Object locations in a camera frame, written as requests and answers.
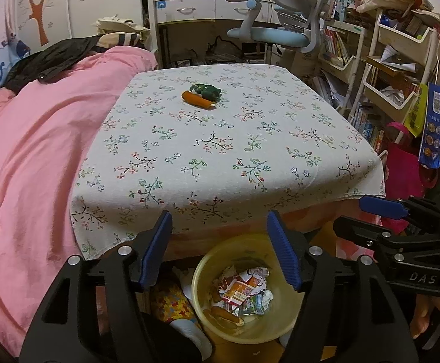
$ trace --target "drawer handle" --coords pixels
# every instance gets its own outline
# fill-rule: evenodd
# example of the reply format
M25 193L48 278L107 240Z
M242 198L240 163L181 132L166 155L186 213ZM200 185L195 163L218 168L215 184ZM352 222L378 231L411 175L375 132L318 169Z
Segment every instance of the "drawer handle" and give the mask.
M194 7L190 7L190 8L178 8L177 11L178 11L179 13L186 13L186 11L190 11L189 13L193 13L193 11L194 11L195 9L196 9L196 8L194 8Z

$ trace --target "office chair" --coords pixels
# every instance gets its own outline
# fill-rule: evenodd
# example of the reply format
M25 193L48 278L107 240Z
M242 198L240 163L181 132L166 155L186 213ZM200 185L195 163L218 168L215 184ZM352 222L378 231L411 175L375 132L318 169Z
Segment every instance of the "office chair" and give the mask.
M252 27L262 7L261 0L227 0L229 2L245 1L249 9L248 16L239 28L227 32L231 38L241 42L267 44L265 62L270 64L272 44L281 45L296 52L310 53L320 47L321 9L328 0L275 0L279 21L282 28Z

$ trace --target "black jacket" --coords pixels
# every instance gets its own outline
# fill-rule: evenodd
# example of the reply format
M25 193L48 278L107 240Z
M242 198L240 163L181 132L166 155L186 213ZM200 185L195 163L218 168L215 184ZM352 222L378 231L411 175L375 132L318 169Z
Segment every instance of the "black jacket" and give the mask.
M4 87L18 94L30 82L51 81L60 72L69 69L87 56L101 36L70 38L20 60L6 76Z

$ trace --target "green toy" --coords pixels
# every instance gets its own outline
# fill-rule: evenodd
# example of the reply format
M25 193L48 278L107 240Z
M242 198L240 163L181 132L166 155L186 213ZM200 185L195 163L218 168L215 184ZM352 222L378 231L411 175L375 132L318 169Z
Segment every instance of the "green toy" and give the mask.
M218 102L221 96L221 90L210 84L194 84L190 87L190 91L211 102Z

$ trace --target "blue chair seat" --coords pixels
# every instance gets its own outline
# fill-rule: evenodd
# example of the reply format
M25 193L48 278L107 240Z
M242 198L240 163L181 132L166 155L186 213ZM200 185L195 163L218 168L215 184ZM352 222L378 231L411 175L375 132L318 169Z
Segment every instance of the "blue chair seat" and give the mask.
M309 44L309 38L304 34L279 30L278 28L252 27L250 33L252 40L256 42L275 43L291 48L304 48ZM232 28L227 32L227 36L240 38L240 28Z

